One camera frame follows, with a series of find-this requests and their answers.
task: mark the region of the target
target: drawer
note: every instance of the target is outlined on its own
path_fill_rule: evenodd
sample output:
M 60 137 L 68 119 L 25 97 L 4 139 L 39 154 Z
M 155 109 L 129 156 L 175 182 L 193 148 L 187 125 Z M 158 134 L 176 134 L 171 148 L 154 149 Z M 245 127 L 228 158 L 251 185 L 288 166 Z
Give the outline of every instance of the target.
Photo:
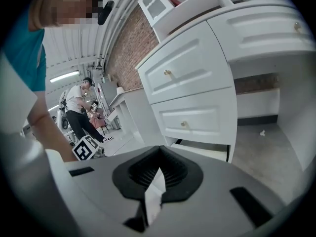
M 233 87 L 152 105 L 163 135 L 214 144 L 235 143 L 237 101 Z
M 206 21 L 163 46 L 138 73 L 151 104 L 234 85 L 223 51 Z
M 207 21 L 228 62 L 315 51 L 313 35 L 295 9 L 259 6 Z

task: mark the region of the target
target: white shirt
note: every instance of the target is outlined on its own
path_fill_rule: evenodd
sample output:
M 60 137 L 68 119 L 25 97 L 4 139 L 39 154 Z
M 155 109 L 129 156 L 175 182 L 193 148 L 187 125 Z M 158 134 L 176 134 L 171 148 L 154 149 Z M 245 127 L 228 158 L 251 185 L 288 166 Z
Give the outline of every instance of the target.
M 81 97 L 83 98 L 84 92 L 81 89 L 80 85 L 75 85 L 71 88 L 69 91 L 67 97 L 66 97 L 66 104 L 67 104 L 67 111 L 74 111 L 77 113 L 81 113 L 80 109 L 82 108 L 81 105 L 77 103 L 76 98 Z

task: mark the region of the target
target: refrigerator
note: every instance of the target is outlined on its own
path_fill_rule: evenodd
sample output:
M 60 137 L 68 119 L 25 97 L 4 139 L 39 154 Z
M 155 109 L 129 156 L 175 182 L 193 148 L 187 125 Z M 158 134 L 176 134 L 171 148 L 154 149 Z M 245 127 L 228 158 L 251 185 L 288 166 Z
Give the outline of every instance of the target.
M 104 115 L 107 117 L 112 112 L 112 110 L 110 110 L 109 108 L 109 104 L 117 95 L 117 85 L 116 83 L 110 81 L 108 78 L 102 78 L 102 82 L 97 83 L 94 90 L 97 96 L 97 101 L 103 108 Z M 117 118 L 115 118 L 111 122 L 111 126 L 113 127 L 113 129 L 120 129 Z

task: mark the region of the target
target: ceiling light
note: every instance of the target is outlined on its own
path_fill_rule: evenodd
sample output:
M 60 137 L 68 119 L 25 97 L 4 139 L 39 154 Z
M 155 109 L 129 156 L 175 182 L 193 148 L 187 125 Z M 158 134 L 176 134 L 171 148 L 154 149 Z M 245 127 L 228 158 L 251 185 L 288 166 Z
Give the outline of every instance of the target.
M 57 108 L 58 106 L 59 106 L 59 105 L 56 105 L 56 106 L 54 106 L 54 107 L 48 109 L 48 111 L 50 112 L 51 110 L 54 110 L 54 109 Z
M 61 80 L 61 79 L 67 78 L 67 77 L 76 76 L 76 75 L 79 75 L 79 71 L 78 70 L 70 72 L 70 73 L 62 75 L 62 76 L 55 77 L 53 79 L 50 79 L 50 82 L 56 82 L 58 80 Z

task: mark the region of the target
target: white desk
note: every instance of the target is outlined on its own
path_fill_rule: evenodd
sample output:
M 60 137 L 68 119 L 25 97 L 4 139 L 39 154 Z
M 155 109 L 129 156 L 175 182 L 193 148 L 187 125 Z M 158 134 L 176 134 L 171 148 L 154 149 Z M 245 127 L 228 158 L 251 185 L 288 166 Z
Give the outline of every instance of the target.
M 161 134 L 153 109 L 143 88 L 126 91 L 109 105 L 118 113 L 121 128 L 125 134 L 132 133 L 144 145 L 171 146 L 177 139 Z

